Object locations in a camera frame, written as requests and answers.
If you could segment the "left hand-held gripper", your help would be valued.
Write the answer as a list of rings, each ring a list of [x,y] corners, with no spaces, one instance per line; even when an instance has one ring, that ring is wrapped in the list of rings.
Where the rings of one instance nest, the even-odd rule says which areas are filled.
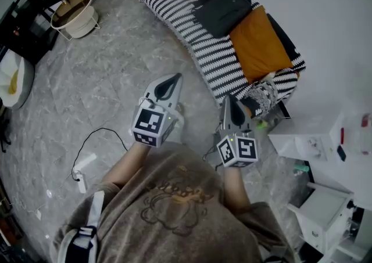
[[[183,115],[177,110],[181,87],[179,73],[149,83],[133,116],[131,133],[136,142],[160,147],[177,124],[183,126]]]

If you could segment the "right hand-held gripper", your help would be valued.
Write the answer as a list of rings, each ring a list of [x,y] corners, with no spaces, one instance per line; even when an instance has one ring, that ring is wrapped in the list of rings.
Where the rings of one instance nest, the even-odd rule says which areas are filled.
[[[248,109],[232,95],[225,96],[220,113],[216,149],[224,167],[243,168],[257,162],[259,155]]]

